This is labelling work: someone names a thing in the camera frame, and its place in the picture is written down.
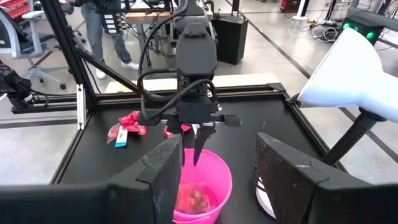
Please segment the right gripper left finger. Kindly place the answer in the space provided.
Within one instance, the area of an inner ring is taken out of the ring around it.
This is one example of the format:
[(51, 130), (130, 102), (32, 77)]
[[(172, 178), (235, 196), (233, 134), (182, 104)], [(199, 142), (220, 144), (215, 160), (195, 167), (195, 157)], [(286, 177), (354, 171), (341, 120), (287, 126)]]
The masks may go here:
[(104, 182), (0, 187), (0, 224), (172, 224), (182, 161), (176, 134)]

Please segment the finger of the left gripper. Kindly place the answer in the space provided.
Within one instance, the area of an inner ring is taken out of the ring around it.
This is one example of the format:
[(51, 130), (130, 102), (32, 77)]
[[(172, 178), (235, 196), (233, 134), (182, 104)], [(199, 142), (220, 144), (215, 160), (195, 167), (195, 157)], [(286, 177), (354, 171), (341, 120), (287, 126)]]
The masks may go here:
[(201, 151), (205, 145), (206, 140), (215, 133), (214, 126), (201, 126), (198, 129), (197, 136), (195, 139), (195, 148), (193, 155), (193, 165), (196, 166), (200, 158)]
[(182, 129), (182, 123), (180, 121), (168, 121), (167, 122), (168, 131), (173, 134), (180, 134), (182, 140), (182, 149), (181, 149), (181, 157), (182, 157), (182, 166), (185, 165), (185, 135), (184, 130)]

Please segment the red candy pack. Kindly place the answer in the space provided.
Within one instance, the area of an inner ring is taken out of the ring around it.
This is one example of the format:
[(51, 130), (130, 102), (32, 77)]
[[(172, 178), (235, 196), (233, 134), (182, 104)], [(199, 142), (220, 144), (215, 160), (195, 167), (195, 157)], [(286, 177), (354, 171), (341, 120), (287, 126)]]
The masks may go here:
[[(192, 126), (190, 124), (182, 124), (181, 125), (181, 129), (183, 130), (183, 133), (189, 132), (189, 130), (191, 130), (191, 128), (192, 128)], [(168, 139), (173, 135), (173, 133), (169, 132), (167, 125), (164, 126), (163, 135), (164, 135), (165, 139)]]
[(133, 111), (126, 116), (119, 118), (120, 125), (128, 132), (136, 133), (140, 136), (146, 135), (147, 128), (139, 125), (139, 112)]

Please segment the pink jack-o'-lantern bucket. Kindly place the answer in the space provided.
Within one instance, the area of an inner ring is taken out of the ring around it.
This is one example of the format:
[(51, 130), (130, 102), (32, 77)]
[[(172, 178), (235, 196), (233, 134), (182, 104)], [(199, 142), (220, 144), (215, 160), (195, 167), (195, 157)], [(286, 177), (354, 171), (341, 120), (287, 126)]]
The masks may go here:
[(174, 210), (175, 224), (215, 224), (223, 206), (228, 201), (233, 180), (228, 165), (209, 150), (202, 150), (197, 164), (193, 163), (194, 149), (185, 149), (185, 164), (182, 167), (179, 193), (188, 186), (202, 187), (208, 197), (210, 208), (204, 213), (189, 214)]

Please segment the wooden workbench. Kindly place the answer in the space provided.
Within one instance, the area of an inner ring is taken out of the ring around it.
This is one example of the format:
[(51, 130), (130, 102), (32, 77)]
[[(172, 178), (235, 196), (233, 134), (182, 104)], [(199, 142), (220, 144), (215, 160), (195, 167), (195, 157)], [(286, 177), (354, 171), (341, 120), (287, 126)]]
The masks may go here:
[[(126, 14), (126, 22), (129, 24), (151, 24), (154, 22), (162, 22), (165, 21), (169, 16), (171, 16), (171, 12), (152, 12), (146, 14), (146, 12), (129, 12)], [(183, 16), (177, 16), (175, 21), (179, 20)], [(202, 18), (207, 17), (210, 21), (213, 19), (213, 12), (205, 11), (205, 16), (193, 16), (199, 18), (198, 20), (203, 20)]]

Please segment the black power strip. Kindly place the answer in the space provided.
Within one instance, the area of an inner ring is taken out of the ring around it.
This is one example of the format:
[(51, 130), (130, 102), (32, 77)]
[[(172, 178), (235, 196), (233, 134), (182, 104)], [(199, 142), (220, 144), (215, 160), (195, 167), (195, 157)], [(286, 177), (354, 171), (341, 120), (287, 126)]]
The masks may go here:
[(117, 14), (103, 14), (102, 25), (107, 34), (120, 33), (120, 22)]

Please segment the white desk lamp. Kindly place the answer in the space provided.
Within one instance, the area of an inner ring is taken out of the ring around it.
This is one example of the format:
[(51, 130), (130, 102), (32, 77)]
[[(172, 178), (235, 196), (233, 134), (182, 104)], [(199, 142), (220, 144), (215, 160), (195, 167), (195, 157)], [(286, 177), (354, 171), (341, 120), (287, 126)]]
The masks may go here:
[(398, 78), (383, 70), (372, 44), (350, 28), (331, 46), (297, 99), (316, 107), (359, 108), (360, 114), (349, 130), (318, 159), (334, 168), (376, 123), (398, 123)]

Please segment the person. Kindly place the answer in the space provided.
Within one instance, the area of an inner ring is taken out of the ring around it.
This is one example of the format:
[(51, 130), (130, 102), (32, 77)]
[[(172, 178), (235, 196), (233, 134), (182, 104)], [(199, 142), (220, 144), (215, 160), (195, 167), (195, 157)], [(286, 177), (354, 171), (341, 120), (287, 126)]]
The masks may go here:
[[(96, 12), (96, 4), (89, 1), (83, 3), (81, 6), (81, 13), (86, 22), (86, 31), (90, 43), (92, 54), (100, 61), (105, 63), (103, 52), (103, 16)], [(134, 62), (129, 51), (126, 48), (124, 39), (121, 33), (111, 34), (114, 49), (121, 61), (121, 66), (132, 70), (137, 70), (139, 64)]]

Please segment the red tool cabinet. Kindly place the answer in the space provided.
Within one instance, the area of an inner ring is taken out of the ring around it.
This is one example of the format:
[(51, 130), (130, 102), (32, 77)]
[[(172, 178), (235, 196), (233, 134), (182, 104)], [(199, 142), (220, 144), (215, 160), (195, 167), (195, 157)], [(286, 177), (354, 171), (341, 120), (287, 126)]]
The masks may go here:
[(286, 13), (298, 12), (301, 0), (280, 0), (280, 11)]

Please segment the white stand base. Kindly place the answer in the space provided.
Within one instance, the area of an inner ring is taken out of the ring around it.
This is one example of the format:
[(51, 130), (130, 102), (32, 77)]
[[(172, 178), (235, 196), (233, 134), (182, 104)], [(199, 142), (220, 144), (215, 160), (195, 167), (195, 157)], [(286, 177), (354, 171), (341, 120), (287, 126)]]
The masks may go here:
[(308, 8), (310, 0), (300, 0), (300, 4), (298, 7), (297, 14), (295, 16), (292, 16), (291, 19), (295, 21), (304, 21), (307, 20), (308, 18), (305, 16)]

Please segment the black device with green lights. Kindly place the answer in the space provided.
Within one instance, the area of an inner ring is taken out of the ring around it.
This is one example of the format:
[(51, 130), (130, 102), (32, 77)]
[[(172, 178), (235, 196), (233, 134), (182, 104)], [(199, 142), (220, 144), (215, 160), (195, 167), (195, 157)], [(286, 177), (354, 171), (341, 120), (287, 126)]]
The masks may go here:
[(398, 32), (398, 19), (351, 7), (341, 25), (341, 30), (348, 28), (355, 30), (372, 45), (375, 45), (384, 29)]

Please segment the grey office chair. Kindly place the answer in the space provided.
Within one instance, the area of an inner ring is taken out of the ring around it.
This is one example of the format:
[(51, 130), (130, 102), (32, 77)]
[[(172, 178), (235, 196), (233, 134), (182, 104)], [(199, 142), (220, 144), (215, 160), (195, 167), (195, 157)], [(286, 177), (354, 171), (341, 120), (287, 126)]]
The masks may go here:
[(61, 70), (69, 71), (67, 66), (41, 67), (40, 61), (33, 61), (35, 58), (44, 60), (49, 52), (60, 50), (54, 34), (39, 32), (37, 29), (37, 22), (43, 15), (44, 11), (28, 11), (23, 14), (22, 18), (29, 23), (29, 30), (25, 31), (0, 6), (0, 54), (8, 54), (14, 59), (27, 60), (30, 63), (30, 68), (22, 72), (21, 77), (28, 80), (36, 78), (40, 83), (53, 81), (61, 90), (66, 90), (66, 84), (50, 74)]

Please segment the red storage rack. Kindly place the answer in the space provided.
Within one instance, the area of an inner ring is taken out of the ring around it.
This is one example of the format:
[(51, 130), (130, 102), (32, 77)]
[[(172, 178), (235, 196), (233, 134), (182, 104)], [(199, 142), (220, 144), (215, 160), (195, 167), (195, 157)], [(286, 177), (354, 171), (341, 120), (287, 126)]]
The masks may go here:
[(20, 19), (30, 11), (28, 0), (0, 0), (3, 8), (12, 19)]

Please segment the silver frame bracket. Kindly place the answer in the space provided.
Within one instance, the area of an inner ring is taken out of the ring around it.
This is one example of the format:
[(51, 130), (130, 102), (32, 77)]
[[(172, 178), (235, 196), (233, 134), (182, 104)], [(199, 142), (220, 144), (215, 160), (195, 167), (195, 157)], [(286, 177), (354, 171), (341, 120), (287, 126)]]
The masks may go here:
[(83, 84), (76, 85), (76, 112), (78, 130), (83, 130), (86, 124), (86, 96)]

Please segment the black aluminium table frame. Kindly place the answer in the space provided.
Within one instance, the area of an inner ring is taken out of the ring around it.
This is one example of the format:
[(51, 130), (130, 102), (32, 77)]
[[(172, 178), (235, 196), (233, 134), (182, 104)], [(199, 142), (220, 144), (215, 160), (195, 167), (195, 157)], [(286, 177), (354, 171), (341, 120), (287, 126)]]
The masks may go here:
[[(43, 3), (44, 13), (50, 18), (50, 25), (54, 31), (55, 37), (63, 52), (69, 72), (73, 75), (76, 84), (83, 84), (86, 96), (86, 125), (90, 123), (91, 117), (95, 113), (102, 113), (107, 110), (127, 107), (129, 105), (137, 106), (140, 103), (141, 95), (138, 86), (130, 82), (114, 70), (109, 68), (103, 62), (92, 56), (85, 49), (79, 47), (78, 42), (73, 40), (72, 30), (68, 27), (66, 19), (63, 16), (60, 3), (58, 0), (45, 0)], [(123, 93), (120, 96), (112, 93), (110, 95), (96, 94), (88, 78), (84, 63), (88, 62), (94, 67), (104, 71), (117, 82), (130, 89), (130, 93)], [(253, 84), (253, 85), (236, 85), (232, 86), (226, 76), (223, 76), (220, 84), (212, 80), (216, 87), (218, 99), (237, 100), (240, 97), (248, 96), (252, 98), (254, 89), (259, 89), (261, 96), (283, 96), (285, 105), (293, 113), (294, 119), (303, 127), (308, 140), (314, 143), (313, 152), (322, 157), (326, 155), (330, 148), (321, 136), (315, 131), (314, 127), (309, 123), (308, 119), (300, 111), (300, 104), (295, 97), (286, 93), (281, 83)], [(24, 98), (18, 98), (16, 94), (8, 95), (11, 102), (17, 104), (12, 107), (14, 114), (27, 113), (49, 113), (61, 111), (76, 111), (76, 95), (55, 95), (49, 93), (41, 93), (39, 98), (33, 98), (32, 103), (26, 102)], [(83, 139), (85, 129), (78, 130), (73, 138), (67, 152), (65, 153), (60, 165), (55, 171), (51, 184), (59, 184), (67, 171), (67, 167), (73, 157), (75, 149), (79, 142)]]

